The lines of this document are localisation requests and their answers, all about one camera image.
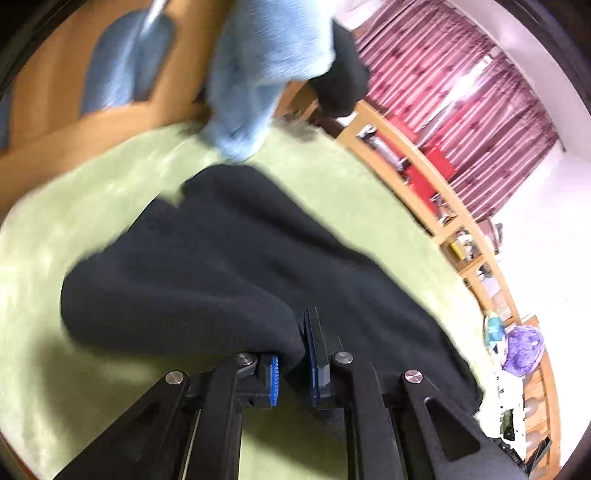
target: metal screw head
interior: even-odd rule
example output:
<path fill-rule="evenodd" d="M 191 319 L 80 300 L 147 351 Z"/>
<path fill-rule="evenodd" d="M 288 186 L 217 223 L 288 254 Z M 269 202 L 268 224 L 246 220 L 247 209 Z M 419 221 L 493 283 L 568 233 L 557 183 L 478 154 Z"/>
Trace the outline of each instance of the metal screw head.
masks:
<path fill-rule="evenodd" d="M 349 365 L 353 361 L 353 355 L 349 352 L 335 353 L 335 362 L 342 365 Z"/>
<path fill-rule="evenodd" d="M 239 353 L 237 356 L 234 357 L 234 360 L 236 361 L 237 365 L 240 365 L 242 367 L 247 367 L 248 365 L 250 365 L 251 363 L 254 362 L 255 357 L 253 354 L 251 353 Z"/>
<path fill-rule="evenodd" d="M 420 383 L 423 381 L 423 374 L 418 370 L 408 370 L 404 378 L 408 383 Z"/>
<path fill-rule="evenodd" d="M 169 385 L 178 385 L 184 380 L 184 375 L 182 372 L 174 370 L 172 372 L 168 372 L 164 379 L 166 380 L 166 383 L 168 383 Z"/>

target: wooden furniture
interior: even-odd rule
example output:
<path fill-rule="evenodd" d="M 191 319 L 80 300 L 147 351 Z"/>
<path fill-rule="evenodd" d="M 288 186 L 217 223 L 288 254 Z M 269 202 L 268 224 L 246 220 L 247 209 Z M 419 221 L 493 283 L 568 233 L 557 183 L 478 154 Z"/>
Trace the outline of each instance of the wooden furniture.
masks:
<path fill-rule="evenodd" d="M 149 101 L 80 118 L 86 67 L 100 34 L 121 15 L 150 3 L 85 3 L 19 72 L 12 87 L 10 147 L 0 151 L 0 221 L 30 190 L 135 135 L 207 118 L 207 106 L 194 100 L 232 0 L 169 0 L 165 13 L 174 21 L 175 37 Z M 277 115 L 297 111 L 307 118 L 314 100 L 309 87 L 293 82 Z"/>
<path fill-rule="evenodd" d="M 457 261 L 457 257 L 454 258 L 451 255 L 446 255 L 446 257 L 457 269 L 458 275 L 464 279 L 466 285 L 471 289 L 483 311 L 500 310 L 501 314 L 504 315 L 504 323 L 507 326 L 514 323 L 520 325 L 522 320 L 517 307 L 484 233 L 448 182 L 420 150 L 374 108 L 361 101 L 357 104 L 356 111 L 357 115 L 340 133 L 337 141 L 354 152 L 406 204 L 431 235 L 433 242 L 443 248 L 444 254 L 452 236 L 460 228 L 472 234 L 474 244 L 481 252 L 480 255 L 469 262 Z M 450 223 L 442 225 L 433 211 L 405 184 L 396 170 L 358 137 L 358 133 L 368 124 L 374 125 L 383 137 L 387 138 L 392 145 L 396 146 L 398 151 L 406 156 L 410 163 L 431 183 L 450 208 L 456 212 L 456 218 Z M 493 272 L 493 276 L 501 288 L 494 299 L 490 297 L 486 288 L 478 279 L 477 270 L 484 264 Z M 538 326 L 535 317 L 528 319 L 524 323 Z M 560 471 L 561 432 L 558 396 L 548 353 L 544 353 L 540 366 L 525 386 L 525 399 L 528 398 L 536 399 L 540 406 L 536 413 L 526 420 L 527 433 L 539 432 L 544 437 L 549 435 L 553 441 L 550 454 L 540 463 L 535 474 L 541 480 L 552 480 Z"/>

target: blue fabric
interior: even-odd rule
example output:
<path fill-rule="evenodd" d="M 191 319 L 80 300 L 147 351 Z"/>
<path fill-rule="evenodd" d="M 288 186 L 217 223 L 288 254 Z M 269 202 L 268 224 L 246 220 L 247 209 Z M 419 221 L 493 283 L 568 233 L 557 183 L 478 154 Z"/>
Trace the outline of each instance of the blue fabric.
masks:
<path fill-rule="evenodd" d="M 332 2 L 235 2 L 207 78 L 212 117 L 203 137 L 240 163 L 261 147 L 289 80 L 325 73 L 335 59 Z"/>
<path fill-rule="evenodd" d="M 11 92 L 0 98 L 0 150 L 7 150 L 10 142 L 10 103 Z"/>
<path fill-rule="evenodd" d="M 82 115 L 145 101 L 173 40 L 174 24 L 160 15 L 141 32 L 147 10 L 133 11 L 101 35 L 86 72 Z"/>
<path fill-rule="evenodd" d="M 505 327 L 503 321 L 496 315 L 490 315 L 486 320 L 486 344 L 492 349 L 498 342 L 505 339 Z"/>

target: light blue towel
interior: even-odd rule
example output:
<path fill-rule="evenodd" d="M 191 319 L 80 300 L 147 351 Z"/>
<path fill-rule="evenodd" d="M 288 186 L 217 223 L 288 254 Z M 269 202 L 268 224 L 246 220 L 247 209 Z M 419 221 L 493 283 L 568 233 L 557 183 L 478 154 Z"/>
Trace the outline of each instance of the light blue towel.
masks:
<path fill-rule="evenodd" d="M 209 65 L 212 117 L 203 137 L 229 161 L 255 154 L 289 80 L 325 73 L 335 59 L 326 0 L 239 0 Z"/>

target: black cloth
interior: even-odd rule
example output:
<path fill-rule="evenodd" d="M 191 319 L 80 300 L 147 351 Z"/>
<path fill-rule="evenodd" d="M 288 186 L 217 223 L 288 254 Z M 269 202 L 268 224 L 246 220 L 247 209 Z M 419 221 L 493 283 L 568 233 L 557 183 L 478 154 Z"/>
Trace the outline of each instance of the black cloth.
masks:
<path fill-rule="evenodd" d="M 355 104 L 368 94 L 369 70 L 359 58 L 350 31 L 333 21 L 335 62 L 324 75 L 309 80 L 322 113 L 332 118 L 353 113 Z"/>
<path fill-rule="evenodd" d="M 385 384 L 417 369 L 465 412 L 478 409 L 481 391 L 437 322 L 258 170 L 210 167 L 183 193 L 179 207 L 154 200 L 66 277 L 61 314 L 75 340 L 150 354 L 276 352 L 286 373 L 303 364 L 301 321 L 315 307 L 327 343 L 371 361 Z"/>

